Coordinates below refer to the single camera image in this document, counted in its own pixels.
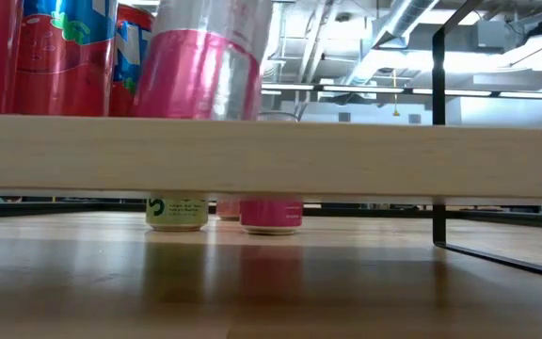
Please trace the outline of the green beverage can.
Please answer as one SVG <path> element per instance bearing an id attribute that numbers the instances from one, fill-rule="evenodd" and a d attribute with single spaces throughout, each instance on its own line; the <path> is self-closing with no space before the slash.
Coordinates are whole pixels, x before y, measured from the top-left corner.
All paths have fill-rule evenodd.
<path id="1" fill-rule="evenodd" d="M 146 222 L 155 231 L 198 231 L 208 222 L 208 216 L 207 200 L 149 198 L 146 202 Z"/>

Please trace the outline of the pink and silver beverage can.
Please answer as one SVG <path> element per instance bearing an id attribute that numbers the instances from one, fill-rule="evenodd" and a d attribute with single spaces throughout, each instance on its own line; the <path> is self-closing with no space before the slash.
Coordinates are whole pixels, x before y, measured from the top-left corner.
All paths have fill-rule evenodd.
<path id="1" fill-rule="evenodd" d="M 240 202 L 240 223 L 249 234 L 294 234 L 302 225 L 303 201 L 248 199 Z"/>
<path id="2" fill-rule="evenodd" d="M 252 119 L 272 14 L 272 0 L 161 0 L 131 116 Z"/>

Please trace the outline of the wooden shelf black metal legs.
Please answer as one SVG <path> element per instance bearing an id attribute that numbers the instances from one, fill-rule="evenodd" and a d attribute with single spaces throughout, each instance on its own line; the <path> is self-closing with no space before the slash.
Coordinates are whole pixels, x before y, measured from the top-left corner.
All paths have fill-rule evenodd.
<path id="1" fill-rule="evenodd" d="M 0 194 L 149 198 L 234 194 L 432 207 L 542 204 L 542 129 L 446 125 L 444 41 L 432 39 L 429 126 L 0 115 Z"/>

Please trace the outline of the red strawberry soda can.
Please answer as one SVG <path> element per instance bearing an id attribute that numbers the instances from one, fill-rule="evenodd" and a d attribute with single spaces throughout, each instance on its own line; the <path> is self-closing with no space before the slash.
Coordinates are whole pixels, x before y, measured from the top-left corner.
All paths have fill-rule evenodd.
<path id="1" fill-rule="evenodd" d="M 154 16 L 145 9 L 119 4 L 109 115 L 127 117 L 151 38 Z"/>
<path id="2" fill-rule="evenodd" d="M 24 0 L 12 109 L 104 117 L 118 0 Z"/>

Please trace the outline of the linear ceiling light track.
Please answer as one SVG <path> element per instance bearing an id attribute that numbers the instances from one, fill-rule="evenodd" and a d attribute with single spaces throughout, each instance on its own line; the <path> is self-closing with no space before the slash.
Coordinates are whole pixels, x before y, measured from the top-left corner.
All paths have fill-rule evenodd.
<path id="1" fill-rule="evenodd" d="M 390 87 L 368 87 L 368 86 L 345 86 L 345 85 L 307 85 L 307 84 L 271 84 L 264 83 L 263 90 L 293 90 L 293 91 L 317 91 L 336 93 L 356 94 L 403 94 L 431 96 L 432 89 L 419 88 L 390 88 Z M 496 91 L 478 89 L 446 89 L 444 94 L 449 97 L 485 97 L 501 99 L 528 99 L 542 100 L 541 91 Z"/>

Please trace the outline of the large silver ventilation duct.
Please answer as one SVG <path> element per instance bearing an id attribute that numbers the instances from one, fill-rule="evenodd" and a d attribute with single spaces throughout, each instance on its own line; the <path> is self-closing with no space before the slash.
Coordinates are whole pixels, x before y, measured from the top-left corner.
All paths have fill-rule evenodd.
<path id="1" fill-rule="evenodd" d="M 396 41 L 398 49 L 406 49 L 410 33 L 420 23 L 424 14 L 431 11 L 440 0 L 393 0 L 387 15 L 372 22 L 372 35 L 363 41 L 367 51 L 342 81 L 343 85 L 365 86 L 382 68 L 381 60 L 387 50 L 382 46 Z"/>

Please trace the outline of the grey ceiling ventilation unit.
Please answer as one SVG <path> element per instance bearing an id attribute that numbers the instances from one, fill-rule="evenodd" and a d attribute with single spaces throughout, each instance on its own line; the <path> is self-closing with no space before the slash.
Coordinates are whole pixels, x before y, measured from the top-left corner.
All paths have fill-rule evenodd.
<path id="1" fill-rule="evenodd" d="M 476 53 L 504 53 L 525 42 L 524 31 L 507 22 L 478 21 L 469 27 L 468 50 Z"/>

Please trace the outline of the black aluminium table frame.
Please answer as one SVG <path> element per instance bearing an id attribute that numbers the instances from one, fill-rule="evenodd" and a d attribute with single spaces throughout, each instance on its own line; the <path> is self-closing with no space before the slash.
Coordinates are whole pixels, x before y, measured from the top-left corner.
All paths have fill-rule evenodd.
<path id="1" fill-rule="evenodd" d="M 141 212 L 143 203 L 112 202 L 21 202 L 0 203 L 0 218 L 68 214 L 86 212 Z M 423 210 L 363 210 L 346 208 L 304 209 L 305 217 L 327 218 L 431 218 L 432 211 Z M 542 214 L 491 212 L 482 210 L 447 211 L 447 219 L 464 219 L 481 222 L 511 224 L 542 228 Z"/>

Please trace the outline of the silver and salmon seltzer can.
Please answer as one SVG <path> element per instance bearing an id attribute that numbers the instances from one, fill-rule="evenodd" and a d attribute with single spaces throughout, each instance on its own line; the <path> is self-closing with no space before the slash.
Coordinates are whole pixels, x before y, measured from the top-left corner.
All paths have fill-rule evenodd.
<path id="1" fill-rule="evenodd" d="M 238 199 L 219 199 L 216 202 L 216 214 L 223 220 L 238 220 L 241 203 Z"/>

